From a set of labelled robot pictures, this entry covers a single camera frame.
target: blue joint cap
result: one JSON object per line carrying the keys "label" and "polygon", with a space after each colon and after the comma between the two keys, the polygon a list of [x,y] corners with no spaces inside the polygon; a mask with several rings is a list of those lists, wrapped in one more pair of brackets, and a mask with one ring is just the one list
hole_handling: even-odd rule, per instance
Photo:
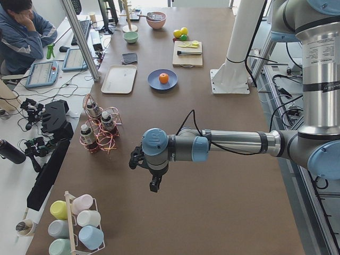
{"label": "blue joint cap", "polygon": [[162,129],[149,129],[142,138],[142,149],[148,156],[161,154],[168,146],[168,136]]}
{"label": "blue joint cap", "polygon": [[294,42],[300,41],[297,39],[297,37],[293,33],[282,33],[282,32],[271,31],[270,36],[271,36],[272,41],[275,41],[277,43],[294,43]]}
{"label": "blue joint cap", "polygon": [[312,8],[322,14],[338,16],[340,15],[339,0],[307,0]]}
{"label": "blue joint cap", "polygon": [[328,142],[318,149],[309,157],[308,170],[328,180],[340,179],[340,141]]}
{"label": "blue joint cap", "polygon": [[193,162],[206,161],[209,154],[209,142],[206,137],[195,137],[192,143],[191,158]]}

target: tablet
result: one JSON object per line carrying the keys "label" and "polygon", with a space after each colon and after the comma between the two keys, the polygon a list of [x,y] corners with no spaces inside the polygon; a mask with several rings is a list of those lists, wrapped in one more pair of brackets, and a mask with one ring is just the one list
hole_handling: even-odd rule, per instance
{"label": "tablet", "polygon": [[26,88],[51,86],[58,76],[58,63],[49,61],[33,63],[26,81]]}
{"label": "tablet", "polygon": [[63,72],[79,72],[87,70],[87,64],[80,49],[68,49],[62,67]]}

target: black cylinder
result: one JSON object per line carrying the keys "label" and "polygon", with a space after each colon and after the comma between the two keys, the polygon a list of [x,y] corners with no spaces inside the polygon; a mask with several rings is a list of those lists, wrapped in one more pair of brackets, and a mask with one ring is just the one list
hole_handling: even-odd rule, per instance
{"label": "black cylinder", "polygon": [[20,150],[16,149],[6,140],[0,140],[0,155],[9,159],[15,164],[21,164],[25,161],[26,155]]}

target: brown table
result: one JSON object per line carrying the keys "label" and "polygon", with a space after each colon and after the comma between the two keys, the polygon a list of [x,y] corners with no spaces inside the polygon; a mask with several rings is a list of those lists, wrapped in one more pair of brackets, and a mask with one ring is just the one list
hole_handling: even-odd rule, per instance
{"label": "brown table", "polygon": [[[257,90],[249,95],[213,95],[210,69],[225,60],[234,17],[227,8],[162,8],[167,21],[152,30],[141,18],[139,40],[128,45],[120,24],[100,68],[101,82],[121,54],[136,52],[138,64],[129,95],[105,95],[101,82],[91,91],[103,108],[119,109],[117,149],[90,154],[75,132],[46,210],[27,254],[47,254],[53,238],[47,227],[54,219],[49,207],[84,193],[97,199],[106,247],[97,254],[304,254],[277,159],[268,155],[239,156],[211,152],[204,163],[170,163],[158,193],[149,191],[150,173],[129,169],[130,152],[144,131],[158,127],[175,133],[195,109],[201,129],[267,131]],[[174,29],[188,27],[189,39],[203,42],[202,68],[173,68]],[[156,69],[170,69],[178,84],[157,92],[147,83]],[[80,123],[86,120],[81,117]]]}

